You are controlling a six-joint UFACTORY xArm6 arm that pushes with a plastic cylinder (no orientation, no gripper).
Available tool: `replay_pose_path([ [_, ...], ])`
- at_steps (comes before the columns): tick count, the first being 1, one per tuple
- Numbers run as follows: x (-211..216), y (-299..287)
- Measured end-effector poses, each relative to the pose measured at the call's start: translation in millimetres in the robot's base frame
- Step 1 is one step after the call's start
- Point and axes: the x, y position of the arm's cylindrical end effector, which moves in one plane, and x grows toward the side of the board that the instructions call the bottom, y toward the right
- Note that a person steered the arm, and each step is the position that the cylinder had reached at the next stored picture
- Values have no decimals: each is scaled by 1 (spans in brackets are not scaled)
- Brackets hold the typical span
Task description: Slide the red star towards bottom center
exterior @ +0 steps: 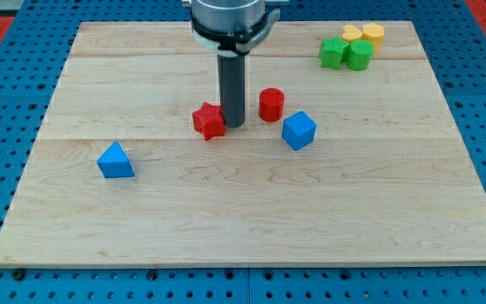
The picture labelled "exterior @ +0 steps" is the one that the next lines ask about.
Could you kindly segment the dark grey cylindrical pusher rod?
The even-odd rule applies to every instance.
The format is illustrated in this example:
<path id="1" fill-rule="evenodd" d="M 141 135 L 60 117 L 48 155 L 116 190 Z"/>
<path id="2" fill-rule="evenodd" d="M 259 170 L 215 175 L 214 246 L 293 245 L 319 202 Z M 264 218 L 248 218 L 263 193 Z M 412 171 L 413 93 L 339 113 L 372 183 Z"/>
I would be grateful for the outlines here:
<path id="1" fill-rule="evenodd" d="M 219 73 L 219 100 L 224 125 L 237 128 L 244 124 L 246 117 L 245 57 L 217 56 Z"/>

